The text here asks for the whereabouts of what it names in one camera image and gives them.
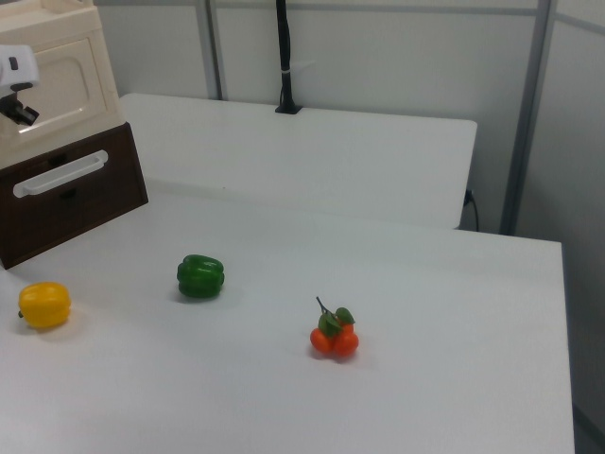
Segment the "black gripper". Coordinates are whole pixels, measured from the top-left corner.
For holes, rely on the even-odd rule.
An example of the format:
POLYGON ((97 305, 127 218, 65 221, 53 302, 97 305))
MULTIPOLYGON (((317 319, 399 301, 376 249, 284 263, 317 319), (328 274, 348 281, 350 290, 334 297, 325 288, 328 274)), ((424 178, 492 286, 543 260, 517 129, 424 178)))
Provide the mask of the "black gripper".
POLYGON ((3 96, 0 101, 0 112, 18 125, 32 126, 39 117, 34 109, 23 106, 16 93, 3 96))

